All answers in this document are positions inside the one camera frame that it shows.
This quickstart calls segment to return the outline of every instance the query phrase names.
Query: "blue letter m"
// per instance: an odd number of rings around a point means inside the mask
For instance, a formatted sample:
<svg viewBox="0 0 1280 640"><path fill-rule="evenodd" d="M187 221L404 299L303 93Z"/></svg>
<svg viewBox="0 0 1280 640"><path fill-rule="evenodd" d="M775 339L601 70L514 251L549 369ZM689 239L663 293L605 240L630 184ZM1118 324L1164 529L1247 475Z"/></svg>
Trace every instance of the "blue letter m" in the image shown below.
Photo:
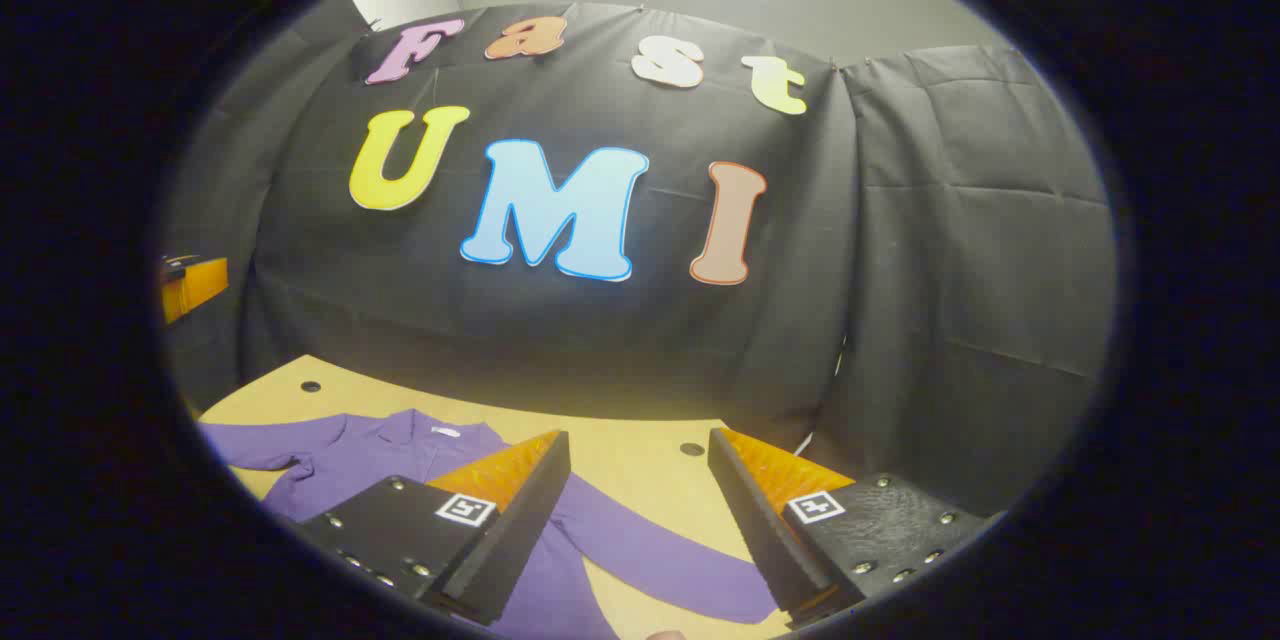
<svg viewBox="0 0 1280 640"><path fill-rule="evenodd" d="M462 257L490 265L511 260L509 216L525 262L536 266L573 221L568 247L556 256L562 273L613 283L631 276L631 261L622 253L627 206L649 157L627 148L595 148L557 189L543 148L531 140L499 140L485 155L493 161L493 177L475 234L462 243Z"/></svg>

